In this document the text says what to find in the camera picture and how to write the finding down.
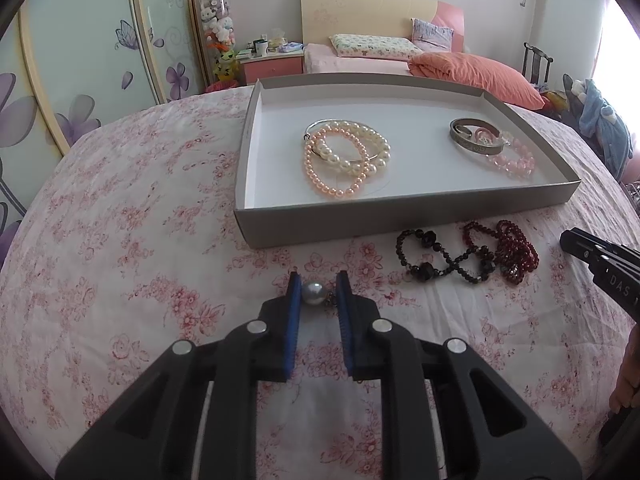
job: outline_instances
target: mug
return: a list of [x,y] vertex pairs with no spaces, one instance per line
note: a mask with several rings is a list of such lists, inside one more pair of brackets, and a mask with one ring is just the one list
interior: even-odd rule
[[255,42],[255,53],[258,56],[264,56],[265,54],[267,54],[267,47],[269,46],[269,43],[267,41],[256,41]]

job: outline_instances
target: dark red beaded necklace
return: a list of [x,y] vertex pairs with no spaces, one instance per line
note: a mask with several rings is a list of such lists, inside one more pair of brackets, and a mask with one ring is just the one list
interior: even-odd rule
[[[496,266],[500,266],[500,271],[505,279],[515,285],[522,282],[525,272],[531,272],[538,268],[540,260],[536,250],[521,229],[513,222],[500,220],[496,225],[496,229],[493,230],[474,221],[466,224],[462,231],[462,239],[467,249],[454,259],[451,259],[449,253],[436,241],[435,232],[424,232],[422,229],[402,231],[396,240],[396,254],[400,264],[421,282],[439,276],[446,276],[455,271],[469,283],[484,282],[489,278],[489,274],[495,270]],[[471,231],[478,231],[496,238],[498,246],[495,252],[492,253],[486,245],[478,247],[471,239]],[[423,262],[418,266],[409,264],[404,256],[402,244],[404,239],[411,235],[415,235],[424,248],[431,248],[437,253],[441,253],[448,267],[438,270],[428,262]],[[480,258],[480,275],[478,277],[472,276],[460,267],[460,262],[466,260],[471,254],[476,254]]]
[[540,259],[531,242],[521,229],[508,220],[500,220],[496,229],[489,229],[478,222],[469,222],[462,229],[465,245],[477,248],[471,239],[471,231],[487,234],[498,240],[498,247],[494,253],[494,262],[500,266],[502,275],[508,282],[519,284],[524,279],[525,272],[538,268]]

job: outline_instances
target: floral pillow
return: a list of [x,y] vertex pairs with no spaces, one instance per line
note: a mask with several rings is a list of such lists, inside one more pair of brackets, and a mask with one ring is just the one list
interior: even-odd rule
[[372,59],[409,61],[413,56],[422,53],[407,38],[334,34],[329,39],[339,57],[370,57]]
[[414,24],[411,41],[415,46],[423,52],[451,52],[452,28],[439,27],[418,18],[411,18],[411,21]]

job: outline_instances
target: pillow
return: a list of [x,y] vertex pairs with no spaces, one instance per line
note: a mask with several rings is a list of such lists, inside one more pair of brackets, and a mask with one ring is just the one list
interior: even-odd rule
[[510,66],[462,52],[424,52],[409,62],[413,75],[462,83],[491,92],[501,101],[527,110],[540,110],[540,94]]
[[433,23],[411,18],[414,24],[414,33],[411,41],[423,52],[451,52],[453,41],[453,29],[440,27]]
[[407,38],[334,34],[329,38],[339,57],[371,57],[409,61],[421,53]]

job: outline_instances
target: red bead necklace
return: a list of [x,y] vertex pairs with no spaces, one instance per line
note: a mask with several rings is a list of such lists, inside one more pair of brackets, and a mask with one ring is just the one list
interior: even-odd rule
[[524,279],[525,272],[531,272],[538,268],[540,259],[521,231],[521,229],[508,220],[500,220],[496,229],[489,229],[478,222],[469,222],[463,227],[462,239],[470,249],[478,248],[471,239],[471,231],[487,234],[498,240],[498,247],[494,251],[494,262],[500,266],[502,275],[508,282],[519,284]]

